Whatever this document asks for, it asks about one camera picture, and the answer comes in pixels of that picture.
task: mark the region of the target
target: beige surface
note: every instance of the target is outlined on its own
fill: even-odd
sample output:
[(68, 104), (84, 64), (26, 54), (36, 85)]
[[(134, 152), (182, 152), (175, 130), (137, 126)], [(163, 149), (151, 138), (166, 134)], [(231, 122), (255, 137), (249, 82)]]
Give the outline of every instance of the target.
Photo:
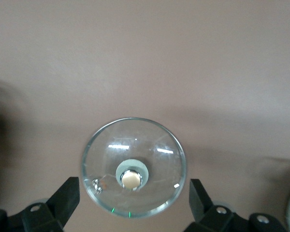
[[(49, 197), (91, 134), (169, 128), (213, 200), (283, 219), (290, 192), (290, 1), (0, 1), (0, 208)], [(66, 231), (183, 231), (188, 184), (151, 218), (81, 202)]]

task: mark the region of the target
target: beige knob center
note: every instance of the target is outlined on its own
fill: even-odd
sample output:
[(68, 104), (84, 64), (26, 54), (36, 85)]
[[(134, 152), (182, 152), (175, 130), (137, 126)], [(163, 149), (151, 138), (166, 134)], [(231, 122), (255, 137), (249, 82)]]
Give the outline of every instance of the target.
[(135, 171), (125, 171), (121, 177), (121, 183), (124, 188), (135, 190), (141, 185), (141, 176)]

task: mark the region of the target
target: transparent glass lid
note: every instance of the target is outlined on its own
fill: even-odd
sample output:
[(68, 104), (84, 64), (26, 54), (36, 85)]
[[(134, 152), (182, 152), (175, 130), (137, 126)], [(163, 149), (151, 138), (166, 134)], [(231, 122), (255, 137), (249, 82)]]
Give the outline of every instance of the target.
[(170, 206), (186, 178), (178, 140), (157, 122), (123, 118), (98, 130), (82, 159), (89, 196), (107, 211), (147, 217)]

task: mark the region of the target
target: blurry dark object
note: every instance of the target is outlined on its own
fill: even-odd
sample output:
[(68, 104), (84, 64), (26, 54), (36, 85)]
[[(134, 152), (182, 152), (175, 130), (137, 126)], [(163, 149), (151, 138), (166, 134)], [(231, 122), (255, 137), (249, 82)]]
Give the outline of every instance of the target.
[(286, 232), (268, 214), (252, 214), (245, 220), (227, 207), (214, 205), (198, 179), (190, 180), (189, 204), (195, 222), (185, 232)]
[(79, 201), (79, 179), (70, 177), (46, 203), (10, 217), (0, 209), (0, 232), (62, 232)]

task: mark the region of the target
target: round glass lid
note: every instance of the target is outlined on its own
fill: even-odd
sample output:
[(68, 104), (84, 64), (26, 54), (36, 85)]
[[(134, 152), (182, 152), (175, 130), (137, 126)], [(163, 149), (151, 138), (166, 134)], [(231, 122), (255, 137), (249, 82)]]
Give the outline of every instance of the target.
[(178, 197), (186, 160), (165, 127), (144, 118), (123, 118), (98, 130), (85, 148), (82, 176), (89, 196), (112, 214), (157, 214)]

